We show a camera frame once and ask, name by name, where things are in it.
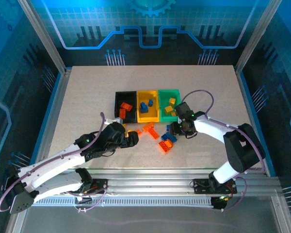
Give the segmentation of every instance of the beige tabletop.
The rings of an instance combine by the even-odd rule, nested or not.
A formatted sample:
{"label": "beige tabletop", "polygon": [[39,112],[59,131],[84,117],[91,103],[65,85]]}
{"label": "beige tabletop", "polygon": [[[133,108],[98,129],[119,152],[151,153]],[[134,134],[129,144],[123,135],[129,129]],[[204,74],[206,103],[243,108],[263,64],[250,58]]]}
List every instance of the beige tabletop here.
{"label": "beige tabletop", "polygon": [[[209,112],[212,118],[231,124],[249,123],[243,97],[233,66],[118,66],[73,67],[59,114],[49,156],[63,150],[82,134],[97,131],[100,112],[114,118],[116,91],[179,89],[183,98],[188,92],[206,89],[215,98]],[[206,111],[211,98],[194,93],[186,102],[194,112]],[[142,129],[145,124],[127,124],[127,129]],[[167,123],[156,123],[159,135]],[[177,136],[178,142],[167,154],[148,133],[128,149],[117,149],[109,157],[87,162],[82,167],[199,167],[214,168],[226,160],[225,146],[220,141],[199,133],[193,139]]]}

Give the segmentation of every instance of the gear graphic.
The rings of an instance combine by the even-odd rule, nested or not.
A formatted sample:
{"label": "gear graphic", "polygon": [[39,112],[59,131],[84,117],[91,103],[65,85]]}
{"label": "gear graphic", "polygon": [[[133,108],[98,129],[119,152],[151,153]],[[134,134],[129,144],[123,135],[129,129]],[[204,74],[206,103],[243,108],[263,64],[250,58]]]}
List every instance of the gear graphic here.
{"label": "gear graphic", "polygon": [[0,14],[8,24],[13,24],[19,17],[17,0],[0,0]]}
{"label": "gear graphic", "polygon": [[165,14],[166,10],[171,9],[171,4],[175,3],[175,0],[130,0],[129,6],[136,14],[153,17],[159,16],[159,13]]}

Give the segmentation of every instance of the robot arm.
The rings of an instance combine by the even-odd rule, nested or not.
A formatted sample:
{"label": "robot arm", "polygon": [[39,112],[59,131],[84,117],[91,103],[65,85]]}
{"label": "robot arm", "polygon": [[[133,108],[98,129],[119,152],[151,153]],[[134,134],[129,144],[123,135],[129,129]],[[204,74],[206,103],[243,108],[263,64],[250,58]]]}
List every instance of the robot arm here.
{"label": "robot arm", "polygon": [[250,125],[224,124],[208,118],[204,112],[194,113],[186,102],[176,106],[175,110],[179,121],[170,125],[171,134],[185,135],[189,139],[200,132],[225,144],[228,161],[209,175],[209,183],[213,192],[228,180],[259,162],[258,155],[251,143],[236,129],[244,132],[258,148],[262,159],[265,158],[265,152]]}
{"label": "robot arm", "polygon": [[[129,132],[128,137],[125,137],[125,128],[118,122],[107,125],[98,138],[95,136],[96,133],[82,135],[74,144],[39,163],[19,170],[9,166],[4,172],[2,191],[10,207],[10,213],[19,213],[42,198],[66,191],[76,191],[82,185],[88,185],[92,177],[84,168],[62,173],[93,158],[101,157],[107,152],[115,152],[117,148],[133,147],[139,141],[136,132]],[[94,142],[90,147],[81,150],[92,141]]]}

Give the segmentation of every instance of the yellow bin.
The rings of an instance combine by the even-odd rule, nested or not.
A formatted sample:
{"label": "yellow bin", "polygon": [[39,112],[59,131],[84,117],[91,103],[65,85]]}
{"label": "yellow bin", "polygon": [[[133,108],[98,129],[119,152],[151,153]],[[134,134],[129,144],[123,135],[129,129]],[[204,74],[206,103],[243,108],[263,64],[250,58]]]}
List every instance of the yellow bin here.
{"label": "yellow bin", "polygon": [[[149,100],[153,100],[153,106],[149,107],[149,112],[141,113],[140,104],[144,102],[149,104]],[[160,121],[160,105],[158,91],[137,91],[137,121],[138,123],[159,122]]]}

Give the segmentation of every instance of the toy building block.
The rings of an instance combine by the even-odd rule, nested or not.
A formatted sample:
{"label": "toy building block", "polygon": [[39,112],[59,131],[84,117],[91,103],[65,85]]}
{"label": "toy building block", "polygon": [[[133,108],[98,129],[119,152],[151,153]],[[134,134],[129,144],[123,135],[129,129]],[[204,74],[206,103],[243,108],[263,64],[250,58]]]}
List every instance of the toy building block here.
{"label": "toy building block", "polygon": [[149,99],[149,107],[153,106],[153,100]]}
{"label": "toy building block", "polygon": [[173,107],[175,105],[175,103],[176,103],[176,99],[174,99],[174,98],[169,99],[169,106]]}
{"label": "toy building block", "polygon": [[146,103],[141,102],[141,104],[140,104],[140,112],[141,113],[148,113],[149,112],[149,109],[148,109]]}
{"label": "toy building block", "polygon": [[172,148],[173,147],[173,143],[170,141],[170,139],[167,139],[166,141],[164,141],[166,146],[168,146],[169,148]]}
{"label": "toy building block", "polygon": [[120,118],[125,119],[126,117],[126,110],[124,108],[120,109]]}
{"label": "toy building block", "polygon": [[164,141],[159,142],[159,147],[165,154],[170,150],[170,148],[165,144]]}
{"label": "toy building block", "polygon": [[132,106],[129,105],[128,103],[123,102],[121,104],[121,108],[124,108],[125,110],[130,111],[132,109]]}
{"label": "toy building block", "polygon": [[166,141],[166,140],[168,139],[168,137],[167,137],[166,134],[164,134],[164,135],[161,136],[161,139],[162,139],[163,141]]}
{"label": "toy building block", "polygon": [[158,139],[160,136],[158,135],[158,133],[153,129],[149,129],[148,133],[153,137],[154,140]]}
{"label": "toy building block", "polygon": [[154,128],[153,122],[150,122],[150,123],[146,124],[144,127],[142,127],[144,132],[147,132],[149,129],[152,129],[152,128]]}
{"label": "toy building block", "polygon": [[177,142],[177,138],[175,136],[171,135],[169,132],[167,132],[166,135],[172,143]]}
{"label": "toy building block", "polygon": [[140,130],[135,130],[138,133],[138,136],[140,136],[142,134],[142,132]]}
{"label": "toy building block", "polygon": [[174,109],[173,109],[172,106],[167,106],[167,107],[165,107],[165,113],[166,113],[166,114],[170,114],[173,110],[174,110]]}

